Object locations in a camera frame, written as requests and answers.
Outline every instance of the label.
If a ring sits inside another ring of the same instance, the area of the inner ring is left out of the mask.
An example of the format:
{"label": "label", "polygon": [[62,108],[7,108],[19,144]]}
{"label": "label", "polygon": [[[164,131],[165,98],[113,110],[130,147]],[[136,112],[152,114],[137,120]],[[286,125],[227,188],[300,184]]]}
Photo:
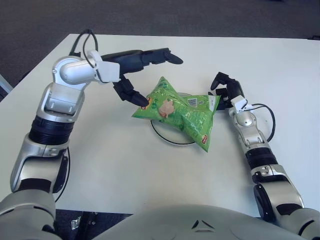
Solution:
{"label": "label", "polygon": [[204,135],[203,138],[202,138],[202,143],[206,144],[207,139],[208,139],[208,136]]}
{"label": "label", "polygon": [[198,99],[197,98],[189,98],[188,104],[192,107],[197,107],[198,106]]}
{"label": "label", "polygon": [[213,112],[216,105],[216,97],[212,95],[208,95],[208,97],[209,97],[209,109],[211,112]]}

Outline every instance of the chip bag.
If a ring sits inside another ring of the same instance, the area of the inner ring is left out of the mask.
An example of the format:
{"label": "chip bag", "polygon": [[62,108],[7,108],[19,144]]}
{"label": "chip bag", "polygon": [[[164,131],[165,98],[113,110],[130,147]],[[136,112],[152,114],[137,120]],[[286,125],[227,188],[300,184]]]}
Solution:
{"label": "chip bag", "polygon": [[147,96],[149,104],[139,107],[132,117],[158,120],[188,134],[208,152],[214,113],[220,96],[179,96],[170,83],[161,77]]}

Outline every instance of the white table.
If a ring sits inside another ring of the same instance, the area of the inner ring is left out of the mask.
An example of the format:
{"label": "white table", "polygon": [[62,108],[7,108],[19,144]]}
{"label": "white table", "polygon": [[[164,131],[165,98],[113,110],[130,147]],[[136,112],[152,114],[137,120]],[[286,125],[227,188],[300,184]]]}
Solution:
{"label": "white table", "polygon": [[[69,53],[66,37],[0,103],[0,199],[39,100],[52,81],[51,68]],[[279,164],[304,199],[320,210],[320,42],[303,39],[98,35],[101,54],[169,47],[184,60],[128,74],[147,95],[165,76],[178,92],[205,94],[220,71],[240,81],[250,103],[270,106],[276,117],[270,142]],[[57,208],[112,213],[173,204],[215,205],[258,216],[250,168],[226,111],[215,114],[209,153],[197,145],[165,143],[149,121],[132,118],[111,84],[95,82],[71,134],[71,173]],[[257,110],[259,128],[271,118]]]}

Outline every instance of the black cable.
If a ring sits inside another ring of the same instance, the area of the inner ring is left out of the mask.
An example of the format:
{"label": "black cable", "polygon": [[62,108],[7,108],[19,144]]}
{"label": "black cable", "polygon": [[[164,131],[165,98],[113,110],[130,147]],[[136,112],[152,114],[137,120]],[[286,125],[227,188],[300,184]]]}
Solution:
{"label": "black cable", "polygon": [[62,188],[62,190],[61,190],[61,192],[60,192],[59,196],[56,198],[55,202],[57,202],[57,201],[59,200],[59,198],[61,197],[61,195],[64,193],[65,188],[66,188],[67,183],[68,183],[68,180],[69,180],[69,175],[70,175],[70,166],[71,166],[71,165],[70,165],[70,163],[71,163],[71,159],[70,159],[70,150],[69,150],[69,147],[68,147],[66,150],[67,150],[67,152],[68,152],[68,165],[69,165],[69,167],[68,167],[68,173],[67,173],[67,175],[66,175],[65,184],[64,184],[64,186],[63,186],[63,188]]}
{"label": "black cable", "polygon": [[265,105],[265,104],[255,103],[255,104],[252,104],[252,106],[258,106],[258,107],[253,108],[253,109],[244,110],[244,111],[251,111],[251,110],[256,110],[256,109],[259,109],[259,108],[267,108],[267,109],[269,110],[270,115],[271,115],[271,117],[272,117],[272,130],[271,130],[270,136],[269,136],[268,139],[267,139],[267,142],[270,142],[271,139],[274,137],[275,131],[276,131],[276,118],[275,118],[275,114],[274,114],[274,112],[271,110],[271,108],[268,107],[268,106]]}
{"label": "black cable", "polygon": [[95,50],[98,51],[98,40],[97,40],[97,38],[96,38],[96,35],[94,34],[94,32],[93,32],[91,29],[85,29],[85,30],[83,30],[83,31],[79,34],[79,36],[78,36],[78,37],[76,38],[76,40],[74,41],[74,43],[73,43],[73,45],[72,45],[72,48],[71,48],[71,50],[70,50],[69,56],[78,56],[78,57],[81,56],[80,52],[76,53],[75,50],[76,50],[76,47],[77,47],[77,45],[78,45],[78,42],[79,42],[80,38],[81,38],[82,35],[84,35],[84,34],[89,34],[89,35],[91,35],[91,36],[93,37],[93,39],[94,39],[94,45],[95,45]]}
{"label": "black cable", "polygon": [[88,59],[88,57],[87,57],[87,54],[86,54],[86,52],[85,52],[86,43],[87,43],[87,41],[88,41],[88,39],[89,39],[90,36],[91,36],[91,34],[88,34],[88,36],[86,36],[86,39],[84,40],[84,43],[83,43],[83,45],[82,45],[82,52],[83,52],[83,55],[84,55],[85,60],[86,60],[86,61],[88,62],[88,64],[94,69],[95,66],[93,66],[93,64],[89,61],[89,59]]}

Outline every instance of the floor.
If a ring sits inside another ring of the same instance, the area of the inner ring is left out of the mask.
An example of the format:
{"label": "floor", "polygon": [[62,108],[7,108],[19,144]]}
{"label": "floor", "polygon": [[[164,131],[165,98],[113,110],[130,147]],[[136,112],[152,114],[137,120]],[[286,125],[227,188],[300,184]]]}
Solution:
{"label": "floor", "polygon": [[[68,34],[85,28],[111,35],[308,39],[320,36],[320,0],[1,0],[0,74],[15,87]],[[0,88],[0,101],[6,95]],[[70,224],[81,214],[57,211],[64,239],[75,238]],[[94,233],[126,217],[103,216]]]}

